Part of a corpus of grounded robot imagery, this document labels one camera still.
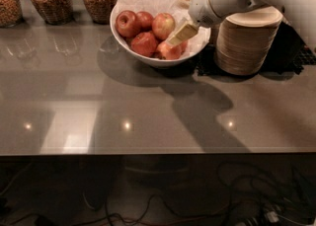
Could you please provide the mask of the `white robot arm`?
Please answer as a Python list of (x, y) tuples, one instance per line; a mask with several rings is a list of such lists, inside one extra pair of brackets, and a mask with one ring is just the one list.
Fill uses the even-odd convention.
[(189, 16), (170, 34), (167, 43), (178, 45), (197, 35), (201, 27), (210, 28), (232, 14), (266, 6), (278, 9), (309, 49), (316, 53), (316, 0), (191, 0)]

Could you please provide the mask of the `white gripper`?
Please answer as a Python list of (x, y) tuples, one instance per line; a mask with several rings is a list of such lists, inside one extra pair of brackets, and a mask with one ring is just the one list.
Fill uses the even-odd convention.
[(192, 20), (183, 19), (169, 34), (166, 43), (176, 46), (193, 38), (199, 27), (211, 28), (235, 13), (245, 13), (261, 6), (259, 0), (178, 0), (182, 8), (189, 7)]

